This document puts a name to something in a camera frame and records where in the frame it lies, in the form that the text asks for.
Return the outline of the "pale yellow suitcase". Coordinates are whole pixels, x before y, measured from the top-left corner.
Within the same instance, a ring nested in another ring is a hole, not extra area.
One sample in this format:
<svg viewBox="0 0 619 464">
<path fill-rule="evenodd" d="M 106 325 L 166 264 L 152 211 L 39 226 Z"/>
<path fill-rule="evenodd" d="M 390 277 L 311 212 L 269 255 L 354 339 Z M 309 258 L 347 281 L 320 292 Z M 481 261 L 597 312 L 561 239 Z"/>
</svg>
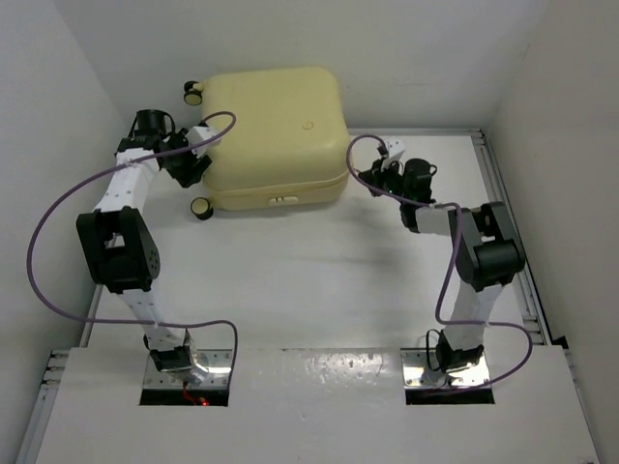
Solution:
<svg viewBox="0 0 619 464">
<path fill-rule="evenodd" d="M 350 135 L 339 83 L 320 67 L 232 72 L 184 85 L 184 101 L 199 106 L 222 131 L 220 111 L 236 123 L 202 176 L 211 205 L 246 211 L 337 200 L 348 181 Z"/>
</svg>

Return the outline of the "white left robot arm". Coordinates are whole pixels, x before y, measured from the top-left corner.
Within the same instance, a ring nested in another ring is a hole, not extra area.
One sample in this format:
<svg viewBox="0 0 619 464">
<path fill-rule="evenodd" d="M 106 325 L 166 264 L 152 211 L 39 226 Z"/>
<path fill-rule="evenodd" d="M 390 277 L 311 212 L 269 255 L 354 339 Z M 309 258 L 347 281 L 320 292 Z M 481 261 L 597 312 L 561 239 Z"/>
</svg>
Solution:
<svg viewBox="0 0 619 464">
<path fill-rule="evenodd" d="M 93 280 L 117 295 L 140 322 L 157 371 L 185 387 L 200 385 L 208 368 L 189 331 L 165 324 L 171 311 L 155 284 L 161 258 L 142 212 L 150 185 L 162 170 L 183 188 L 200 180 L 211 163 L 203 143 L 215 135 L 204 122 L 176 130 L 167 113 L 138 111 L 129 135 L 118 145 L 117 169 L 103 198 L 76 220 Z"/>
</svg>

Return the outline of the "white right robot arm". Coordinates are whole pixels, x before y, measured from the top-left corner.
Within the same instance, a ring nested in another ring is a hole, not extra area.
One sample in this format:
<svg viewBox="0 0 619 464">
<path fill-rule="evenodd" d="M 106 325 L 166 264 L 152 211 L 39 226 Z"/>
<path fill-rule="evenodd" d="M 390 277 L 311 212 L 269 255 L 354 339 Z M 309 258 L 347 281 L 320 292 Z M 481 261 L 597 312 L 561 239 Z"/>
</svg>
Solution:
<svg viewBox="0 0 619 464">
<path fill-rule="evenodd" d="M 372 195 L 399 203 L 402 224 L 410 232 L 452 241 L 446 278 L 457 274 L 457 299 L 449 319 L 440 317 L 441 303 L 435 309 L 436 320 L 444 326 L 434 348 L 436 369 L 448 373 L 479 362 L 490 313 L 504 287 L 523 270 L 525 252 L 504 203 L 475 208 L 438 203 L 431 190 L 436 172 L 424 159 L 411 159 L 404 166 L 378 159 L 359 172 L 358 179 Z"/>
</svg>

